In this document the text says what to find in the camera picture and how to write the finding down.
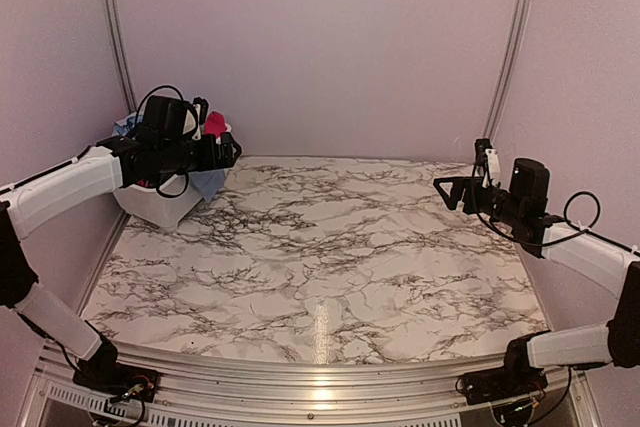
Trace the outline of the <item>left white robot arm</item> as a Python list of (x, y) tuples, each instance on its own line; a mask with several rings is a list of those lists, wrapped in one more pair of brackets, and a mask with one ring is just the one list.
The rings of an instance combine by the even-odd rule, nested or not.
[(202, 98), (164, 96), (165, 86), (140, 102), (134, 127), (80, 155), (1, 189), (1, 304), (88, 362), (86, 373), (106, 392), (125, 385), (117, 350), (63, 301), (44, 288), (21, 242), (40, 226), (81, 203), (141, 181), (187, 177), (233, 167), (242, 154), (231, 133), (206, 134)]

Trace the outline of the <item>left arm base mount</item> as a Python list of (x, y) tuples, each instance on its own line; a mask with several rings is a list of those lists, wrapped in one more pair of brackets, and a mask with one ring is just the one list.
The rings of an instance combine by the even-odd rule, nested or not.
[(84, 369), (73, 374), (75, 384), (109, 394), (118, 400), (126, 399), (127, 392), (136, 386), (141, 386), (141, 391), (131, 393), (131, 396), (145, 403), (151, 403), (154, 400), (158, 381), (159, 372), (156, 370), (121, 363), (117, 363), (107, 373), (90, 373)]

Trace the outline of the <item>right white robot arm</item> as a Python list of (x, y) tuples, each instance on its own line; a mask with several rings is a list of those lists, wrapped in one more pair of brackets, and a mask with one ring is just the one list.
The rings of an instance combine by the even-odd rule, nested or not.
[(639, 364), (639, 252), (582, 226), (566, 214), (547, 213), (550, 172), (540, 162), (518, 158), (509, 188), (498, 182), (493, 149), (480, 154), (470, 176), (441, 177), (433, 185), (450, 210), (461, 207), (491, 231), (510, 227), (507, 240), (530, 255), (578, 272), (614, 296), (613, 317), (600, 324), (534, 334), (509, 343), (495, 385), (515, 395), (534, 369), (550, 366), (596, 368)]

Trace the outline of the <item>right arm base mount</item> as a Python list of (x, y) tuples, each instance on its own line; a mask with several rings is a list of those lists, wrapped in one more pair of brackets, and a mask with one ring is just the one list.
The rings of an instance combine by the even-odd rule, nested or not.
[(542, 392), (547, 386), (547, 377), (541, 369), (515, 372), (502, 366), (462, 374), (455, 389), (468, 405), (477, 405)]

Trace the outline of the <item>light blue button shirt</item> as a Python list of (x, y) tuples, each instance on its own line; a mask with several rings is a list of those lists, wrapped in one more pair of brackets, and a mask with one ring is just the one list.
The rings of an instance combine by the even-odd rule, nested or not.
[(190, 183), (201, 195), (205, 202), (211, 202), (217, 192), (224, 186), (226, 171), (211, 170), (202, 172), (191, 172), (189, 174)]

